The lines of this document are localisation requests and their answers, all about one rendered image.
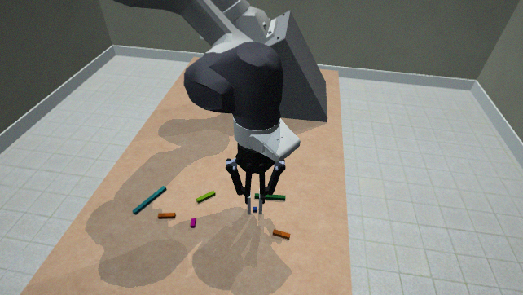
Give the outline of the turquoise rod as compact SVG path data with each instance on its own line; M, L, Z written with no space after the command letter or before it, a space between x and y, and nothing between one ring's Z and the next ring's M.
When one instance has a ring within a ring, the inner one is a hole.
M140 204L138 207L136 207L133 211L133 214L138 214L140 211L142 211L145 207L147 207L149 204L151 204L158 196L160 196L163 192L165 192L167 189L165 186L161 187L158 191L156 191L154 194L152 194L150 197L148 197L142 204Z

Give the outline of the orange rod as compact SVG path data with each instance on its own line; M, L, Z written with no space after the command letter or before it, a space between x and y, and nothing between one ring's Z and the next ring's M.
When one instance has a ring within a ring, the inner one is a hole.
M283 232L283 231L278 231L278 230L273 230L273 236L278 236L278 237L281 237L281 238L284 238L284 239L287 239L289 240L290 238L290 234L287 233L287 232Z
M161 213L161 214L158 214L158 218L159 219L167 219L167 218L175 218L176 217L176 213Z

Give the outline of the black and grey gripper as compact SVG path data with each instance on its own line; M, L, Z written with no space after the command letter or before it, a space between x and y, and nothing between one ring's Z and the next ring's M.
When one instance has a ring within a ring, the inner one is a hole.
M226 170L231 174L237 195L245 195L245 204L248 204L248 214L251 214L251 181L252 174L259 174L260 189L259 189L259 214L262 214L262 204L265 203L266 195L273 195L279 176L285 171L285 159L275 162L269 157L248 149L246 147L238 146L238 153L235 159L226 159ZM245 187L243 187L239 172L237 170L239 165L246 172ZM268 187L265 187L265 172L274 165L272 175Z

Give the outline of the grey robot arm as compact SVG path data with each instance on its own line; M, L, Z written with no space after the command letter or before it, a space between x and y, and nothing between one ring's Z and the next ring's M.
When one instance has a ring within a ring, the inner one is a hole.
M113 1L179 14L212 47L186 69L184 86L197 106L233 114L234 136L240 146L275 162L300 146L279 111L281 59L265 45L275 36L277 19L269 19L246 0Z

